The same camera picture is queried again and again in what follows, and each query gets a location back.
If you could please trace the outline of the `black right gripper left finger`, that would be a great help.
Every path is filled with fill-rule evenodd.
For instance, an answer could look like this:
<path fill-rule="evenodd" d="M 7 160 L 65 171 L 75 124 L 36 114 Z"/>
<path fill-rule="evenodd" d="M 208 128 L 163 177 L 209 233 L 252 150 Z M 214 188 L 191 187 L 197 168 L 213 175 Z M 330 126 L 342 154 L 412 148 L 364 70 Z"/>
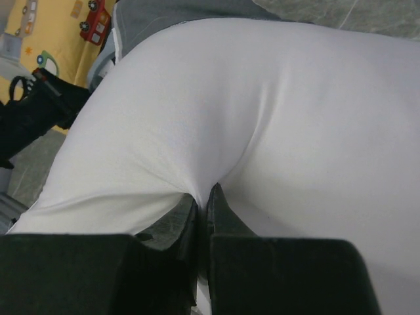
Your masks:
<path fill-rule="evenodd" d="M 189 314 L 197 212 L 186 194 L 135 236 L 2 236 L 1 313 Z"/>

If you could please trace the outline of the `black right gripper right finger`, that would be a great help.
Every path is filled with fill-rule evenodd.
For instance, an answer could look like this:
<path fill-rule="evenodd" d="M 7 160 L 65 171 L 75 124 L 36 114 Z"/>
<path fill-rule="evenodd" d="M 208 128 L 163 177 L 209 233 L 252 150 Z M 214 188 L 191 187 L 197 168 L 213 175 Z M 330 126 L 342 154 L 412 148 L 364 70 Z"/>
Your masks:
<path fill-rule="evenodd" d="M 256 235 L 222 187 L 207 203 L 213 314 L 379 314 L 365 262 L 346 240 Z"/>

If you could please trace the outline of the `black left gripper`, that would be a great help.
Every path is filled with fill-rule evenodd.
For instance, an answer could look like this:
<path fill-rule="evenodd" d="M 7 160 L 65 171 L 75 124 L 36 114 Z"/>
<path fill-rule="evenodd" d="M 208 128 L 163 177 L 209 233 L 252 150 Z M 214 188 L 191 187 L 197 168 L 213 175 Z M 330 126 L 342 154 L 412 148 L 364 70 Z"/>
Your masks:
<path fill-rule="evenodd" d="M 1 167 L 13 169 L 11 158 L 54 126 L 69 129 L 88 101 L 88 89 L 68 83 L 44 68 L 32 78 L 16 76 L 10 100 L 1 104 Z"/>

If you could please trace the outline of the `grey striped pillowcase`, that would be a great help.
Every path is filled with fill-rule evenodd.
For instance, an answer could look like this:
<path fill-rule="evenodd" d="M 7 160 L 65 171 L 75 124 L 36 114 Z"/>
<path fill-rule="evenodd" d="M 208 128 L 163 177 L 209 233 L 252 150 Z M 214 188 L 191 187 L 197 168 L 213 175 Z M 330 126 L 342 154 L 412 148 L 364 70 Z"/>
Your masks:
<path fill-rule="evenodd" d="M 112 9 L 105 44 L 88 72 L 87 88 L 94 91 L 104 78 L 107 64 L 119 62 L 151 35 L 193 20 L 224 17 L 281 20 L 250 0 L 118 1 Z"/>

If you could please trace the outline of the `white pillow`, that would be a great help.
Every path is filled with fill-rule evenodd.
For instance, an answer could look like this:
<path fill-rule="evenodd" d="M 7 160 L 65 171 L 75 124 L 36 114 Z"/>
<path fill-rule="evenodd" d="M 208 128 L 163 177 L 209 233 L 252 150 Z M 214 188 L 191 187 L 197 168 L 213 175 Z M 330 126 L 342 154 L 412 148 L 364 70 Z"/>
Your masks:
<path fill-rule="evenodd" d="M 214 185 L 265 236 L 341 238 L 383 314 L 419 313 L 419 44 L 214 18 L 139 43 L 13 234 L 137 234 Z"/>

